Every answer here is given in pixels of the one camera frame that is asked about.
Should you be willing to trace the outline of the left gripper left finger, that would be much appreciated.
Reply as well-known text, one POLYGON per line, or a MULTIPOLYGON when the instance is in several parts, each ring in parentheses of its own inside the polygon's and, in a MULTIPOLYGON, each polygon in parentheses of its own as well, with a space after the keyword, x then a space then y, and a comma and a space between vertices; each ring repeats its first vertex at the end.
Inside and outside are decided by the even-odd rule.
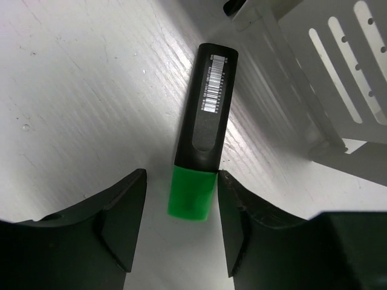
POLYGON ((132 269, 147 173, 39 221, 1 222, 2 289, 122 289, 132 269))

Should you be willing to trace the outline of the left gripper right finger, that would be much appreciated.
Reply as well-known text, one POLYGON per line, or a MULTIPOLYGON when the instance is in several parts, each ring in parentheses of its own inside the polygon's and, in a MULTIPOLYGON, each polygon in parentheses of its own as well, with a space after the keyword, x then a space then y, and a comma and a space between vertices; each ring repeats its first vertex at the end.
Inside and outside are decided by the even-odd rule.
POLYGON ((326 211, 305 220, 218 175, 228 275, 236 289, 385 289, 386 213, 326 211))

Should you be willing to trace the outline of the black green-capped marker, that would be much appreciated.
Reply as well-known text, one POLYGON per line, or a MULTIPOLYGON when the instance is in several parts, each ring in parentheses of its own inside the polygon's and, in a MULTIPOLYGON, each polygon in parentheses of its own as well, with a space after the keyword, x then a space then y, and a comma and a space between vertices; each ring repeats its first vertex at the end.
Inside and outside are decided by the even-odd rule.
POLYGON ((238 52, 202 43, 192 71, 174 160, 168 215, 206 221, 215 190, 238 52))

